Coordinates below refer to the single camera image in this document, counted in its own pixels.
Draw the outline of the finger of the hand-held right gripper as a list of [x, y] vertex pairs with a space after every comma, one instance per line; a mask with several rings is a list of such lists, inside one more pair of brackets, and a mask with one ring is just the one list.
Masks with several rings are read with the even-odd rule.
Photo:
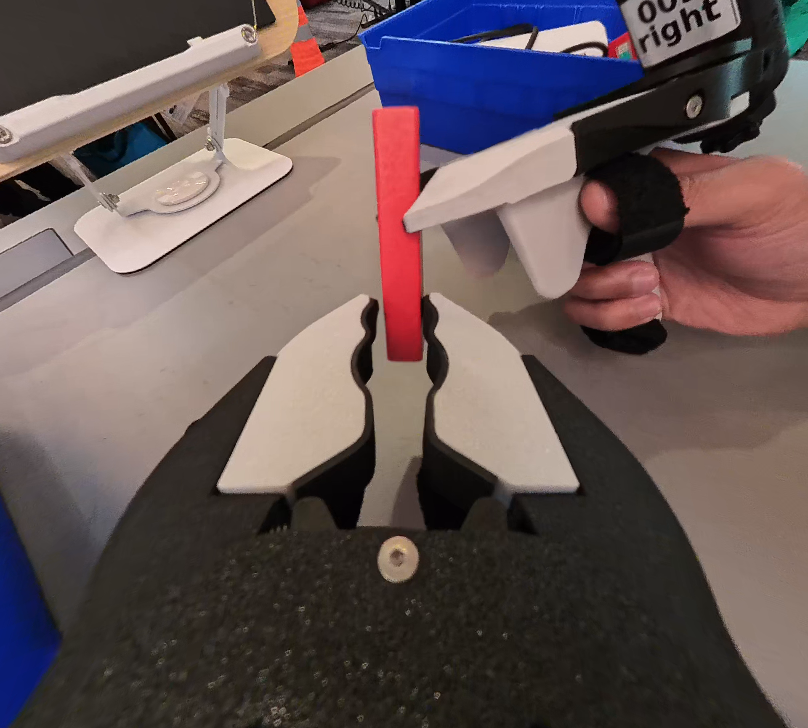
[[580, 194], [587, 176], [580, 173], [576, 141], [569, 127], [555, 123], [468, 157], [440, 166], [404, 216], [409, 233], [485, 211], [497, 212], [520, 263], [539, 298], [558, 299], [577, 283], [585, 261], [640, 259], [651, 263], [648, 237], [653, 217], [642, 207], [642, 187], [629, 168], [644, 167], [644, 154], [630, 154], [597, 169], [623, 200], [630, 227], [621, 239], [598, 234], [583, 213]]
[[507, 261], [510, 239], [494, 210], [450, 221], [445, 234], [473, 277], [492, 277]]

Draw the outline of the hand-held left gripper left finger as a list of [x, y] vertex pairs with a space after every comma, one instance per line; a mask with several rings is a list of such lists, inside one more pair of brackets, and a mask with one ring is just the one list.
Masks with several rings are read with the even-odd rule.
[[280, 350], [218, 493], [275, 495], [290, 508], [317, 498], [337, 528], [356, 527], [376, 468], [367, 383], [378, 312], [378, 301], [360, 294]]

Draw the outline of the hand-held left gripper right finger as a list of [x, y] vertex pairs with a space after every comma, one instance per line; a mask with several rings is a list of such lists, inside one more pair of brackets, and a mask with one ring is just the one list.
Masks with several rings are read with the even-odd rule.
[[417, 476], [427, 529], [460, 529], [479, 500], [580, 490], [520, 351], [439, 294], [423, 299], [431, 381]]

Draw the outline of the blue plastic bin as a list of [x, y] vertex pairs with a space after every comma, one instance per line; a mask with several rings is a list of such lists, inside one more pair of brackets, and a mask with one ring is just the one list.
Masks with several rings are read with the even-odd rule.
[[459, 43], [527, 24], [543, 33], [600, 22], [627, 30], [617, 0], [423, 0], [360, 34], [384, 107], [418, 107], [420, 139], [470, 154], [642, 76], [636, 60]]
[[1, 726], [10, 726], [50, 668], [61, 634], [1, 502]]

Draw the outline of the red plastic block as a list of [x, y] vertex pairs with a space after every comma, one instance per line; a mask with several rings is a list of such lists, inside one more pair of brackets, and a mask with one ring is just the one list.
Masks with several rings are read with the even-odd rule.
[[403, 218], [420, 194], [418, 109], [375, 109], [372, 136], [387, 357], [416, 363], [423, 358], [422, 246]]

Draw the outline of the person's right hand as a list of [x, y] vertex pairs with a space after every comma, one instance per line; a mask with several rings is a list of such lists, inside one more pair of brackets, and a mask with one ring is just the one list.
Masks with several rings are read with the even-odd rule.
[[653, 262], [585, 266], [564, 299], [576, 325], [618, 331], [654, 318], [732, 336], [807, 327], [807, 178], [776, 157], [658, 147], [688, 208]]

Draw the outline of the white flat sheet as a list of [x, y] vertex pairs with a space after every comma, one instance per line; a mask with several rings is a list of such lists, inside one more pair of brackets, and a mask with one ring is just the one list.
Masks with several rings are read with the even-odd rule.
[[607, 57], [609, 39], [599, 20], [539, 30], [531, 28], [519, 35], [480, 40], [477, 46], [516, 51], [535, 51], [589, 57]]

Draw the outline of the orange cone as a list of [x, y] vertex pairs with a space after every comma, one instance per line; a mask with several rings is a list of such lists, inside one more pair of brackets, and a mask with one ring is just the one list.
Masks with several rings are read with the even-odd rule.
[[299, 78], [324, 65], [325, 59], [310, 29], [308, 16], [303, 5], [300, 0], [296, 0], [296, 2], [298, 6], [298, 30], [290, 46], [290, 52], [295, 77]]

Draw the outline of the white stand base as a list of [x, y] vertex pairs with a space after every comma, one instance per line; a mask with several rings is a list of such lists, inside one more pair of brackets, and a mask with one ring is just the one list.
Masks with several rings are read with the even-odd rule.
[[199, 150], [127, 189], [114, 210], [97, 206], [74, 232], [118, 275], [152, 266], [292, 170], [292, 161], [242, 139]]

